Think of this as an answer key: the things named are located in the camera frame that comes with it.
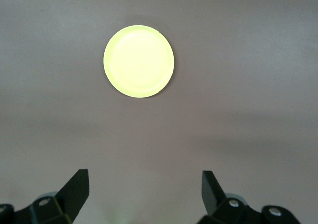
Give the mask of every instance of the black mechanical arm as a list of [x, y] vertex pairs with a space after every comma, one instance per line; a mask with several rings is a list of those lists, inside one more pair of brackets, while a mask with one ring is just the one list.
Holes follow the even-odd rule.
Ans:
[[80, 169], [55, 196], [37, 199], [14, 211], [0, 204], [0, 224], [71, 224], [89, 196], [88, 170]]
[[208, 214], [197, 224], [300, 224], [283, 207], [265, 206], [259, 213], [240, 199], [226, 197], [211, 171], [202, 174], [202, 199]]
[[[11, 204], [1, 204], [0, 224], [71, 224], [88, 195], [88, 170], [80, 169], [55, 196], [16, 212]], [[259, 213], [240, 198], [227, 197], [210, 171], [203, 171], [202, 198], [207, 215], [197, 224], [300, 224], [283, 207], [265, 206]]]

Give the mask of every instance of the gray background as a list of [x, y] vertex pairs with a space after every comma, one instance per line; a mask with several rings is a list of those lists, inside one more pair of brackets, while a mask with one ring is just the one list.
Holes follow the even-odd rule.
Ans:
[[[142, 24], [175, 71], [119, 93], [107, 42]], [[79, 169], [75, 223], [195, 224], [201, 172], [257, 211], [318, 220], [318, 0], [0, 0], [0, 202], [17, 209]]]

